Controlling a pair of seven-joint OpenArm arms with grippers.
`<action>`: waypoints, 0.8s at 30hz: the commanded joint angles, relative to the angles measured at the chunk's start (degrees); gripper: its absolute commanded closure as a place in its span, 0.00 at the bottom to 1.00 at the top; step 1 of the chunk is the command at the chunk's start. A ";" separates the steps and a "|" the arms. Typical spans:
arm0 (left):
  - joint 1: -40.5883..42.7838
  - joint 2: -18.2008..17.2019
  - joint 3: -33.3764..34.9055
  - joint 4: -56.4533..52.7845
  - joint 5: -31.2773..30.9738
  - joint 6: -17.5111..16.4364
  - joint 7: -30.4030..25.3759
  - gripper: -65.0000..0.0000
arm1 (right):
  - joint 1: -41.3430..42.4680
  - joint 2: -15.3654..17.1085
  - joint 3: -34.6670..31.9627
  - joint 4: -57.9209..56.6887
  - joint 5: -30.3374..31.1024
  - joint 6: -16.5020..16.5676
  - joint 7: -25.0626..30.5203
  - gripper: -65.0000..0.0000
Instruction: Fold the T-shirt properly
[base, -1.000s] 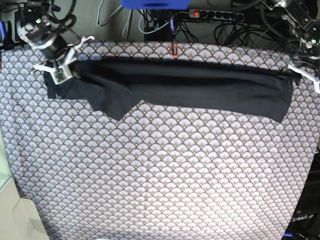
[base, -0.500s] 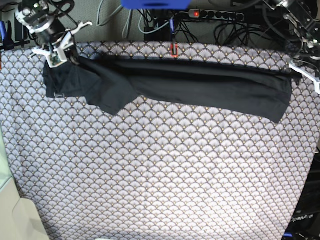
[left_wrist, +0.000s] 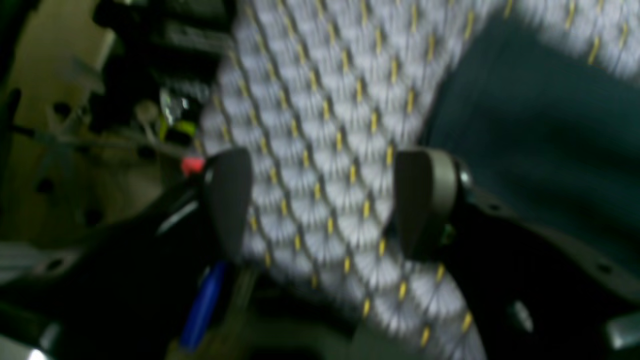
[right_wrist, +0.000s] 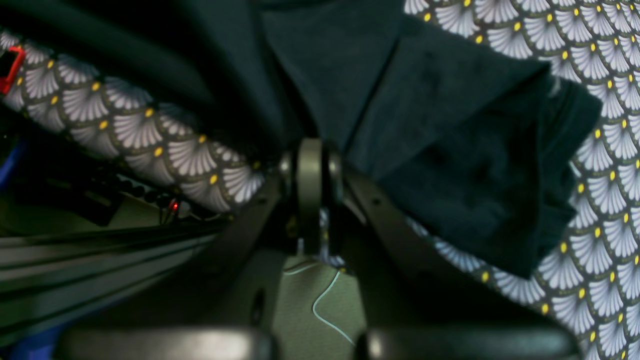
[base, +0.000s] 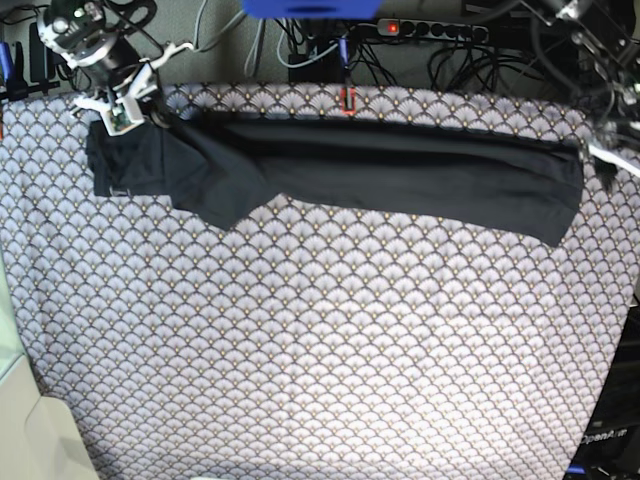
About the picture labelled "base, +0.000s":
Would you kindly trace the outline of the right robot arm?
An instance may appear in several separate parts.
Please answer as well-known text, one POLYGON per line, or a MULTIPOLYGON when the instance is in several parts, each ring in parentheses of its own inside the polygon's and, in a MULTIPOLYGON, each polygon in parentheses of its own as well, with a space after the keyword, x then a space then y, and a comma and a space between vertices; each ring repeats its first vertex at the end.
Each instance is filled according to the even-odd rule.
POLYGON ((152 37, 145 27, 156 12, 154 1, 53 1, 37 20, 42 43, 91 82, 93 91, 74 104, 99 114, 111 136, 170 125, 159 69, 195 47, 152 37))

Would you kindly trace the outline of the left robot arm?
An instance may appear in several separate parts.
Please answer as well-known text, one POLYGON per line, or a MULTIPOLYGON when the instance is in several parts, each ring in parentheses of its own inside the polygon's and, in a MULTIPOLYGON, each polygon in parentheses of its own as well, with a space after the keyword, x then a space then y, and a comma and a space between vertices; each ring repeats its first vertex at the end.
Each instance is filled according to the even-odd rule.
POLYGON ((523 1, 531 11, 535 55, 578 104, 592 106, 593 137, 586 150, 596 177, 611 190, 618 173, 639 169, 618 149, 639 148, 639 3, 637 1, 523 1), (557 33, 586 62, 572 77, 543 52, 545 33, 557 33))

